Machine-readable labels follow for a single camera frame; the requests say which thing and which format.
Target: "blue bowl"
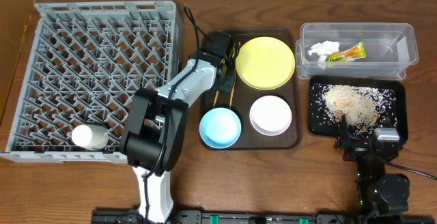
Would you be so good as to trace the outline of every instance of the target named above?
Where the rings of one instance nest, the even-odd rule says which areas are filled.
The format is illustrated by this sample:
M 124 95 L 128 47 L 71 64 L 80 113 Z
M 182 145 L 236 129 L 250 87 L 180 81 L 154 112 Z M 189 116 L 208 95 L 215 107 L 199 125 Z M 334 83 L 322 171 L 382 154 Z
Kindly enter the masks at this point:
M 210 147 L 228 148 L 241 134 L 241 121 L 230 109 L 215 108 L 202 117 L 199 132 L 203 142 Z

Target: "gray plastic rack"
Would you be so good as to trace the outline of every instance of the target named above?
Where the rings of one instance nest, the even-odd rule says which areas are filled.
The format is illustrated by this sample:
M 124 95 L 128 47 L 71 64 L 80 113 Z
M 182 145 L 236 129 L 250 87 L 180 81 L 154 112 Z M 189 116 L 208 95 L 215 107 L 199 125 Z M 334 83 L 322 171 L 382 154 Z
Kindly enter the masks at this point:
M 16 162 L 109 161 L 119 152 L 132 95 L 178 72 L 183 24 L 172 1 L 40 3 L 6 151 Z M 149 121 L 152 126 L 162 124 Z M 80 124 L 108 128 L 99 152 L 73 144 Z

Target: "transparent bin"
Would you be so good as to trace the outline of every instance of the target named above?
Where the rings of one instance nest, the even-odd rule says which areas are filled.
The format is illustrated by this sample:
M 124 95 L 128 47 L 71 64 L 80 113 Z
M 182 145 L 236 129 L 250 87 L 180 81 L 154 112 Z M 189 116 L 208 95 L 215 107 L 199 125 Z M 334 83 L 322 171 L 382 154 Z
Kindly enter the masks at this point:
M 405 69 L 419 62 L 414 29 L 406 23 L 306 23 L 296 43 L 298 77 L 314 75 L 349 76 L 402 80 Z M 331 62 L 325 69 L 317 54 L 308 54 L 314 44 L 326 40 L 339 42 L 340 51 L 364 42 L 366 58 L 353 62 Z

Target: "white cup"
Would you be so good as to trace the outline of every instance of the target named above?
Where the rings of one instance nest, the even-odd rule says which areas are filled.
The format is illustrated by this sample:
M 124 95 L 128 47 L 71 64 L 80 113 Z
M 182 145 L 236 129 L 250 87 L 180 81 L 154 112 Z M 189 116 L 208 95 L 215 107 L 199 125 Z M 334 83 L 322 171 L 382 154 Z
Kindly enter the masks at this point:
M 73 143 L 86 150 L 101 150 L 108 143 L 107 128 L 99 125 L 79 125 L 74 128 L 71 137 Z

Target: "wooden tabletop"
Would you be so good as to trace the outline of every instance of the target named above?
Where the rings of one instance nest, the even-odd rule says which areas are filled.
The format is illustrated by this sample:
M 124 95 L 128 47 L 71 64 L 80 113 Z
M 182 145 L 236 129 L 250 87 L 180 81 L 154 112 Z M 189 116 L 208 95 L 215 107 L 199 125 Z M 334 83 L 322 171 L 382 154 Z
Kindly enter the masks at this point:
M 37 0 L 37 2 L 140 0 Z M 409 140 L 393 162 L 437 175 L 437 0 L 172 0 L 188 4 L 204 31 L 285 27 L 296 39 L 308 22 L 410 23 L 420 62 L 407 69 Z M 5 115 L 4 150 L 36 24 L 33 11 Z M 184 18 L 184 56 L 195 51 L 193 27 Z M 304 137 L 292 150 L 213 152 L 199 142 L 199 103 L 189 113 L 181 157 L 171 172 L 178 206 L 239 212 L 314 213 L 320 208 L 348 214 L 360 204 L 356 163 L 342 161 L 333 138 L 309 134 L 309 82 L 299 81 Z M 409 215 L 437 218 L 437 182 L 411 180 Z M 18 164 L 0 160 L 0 223 L 89 223 L 95 208 L 136 208 L 139 187 L 128 165 L 111 163 Z

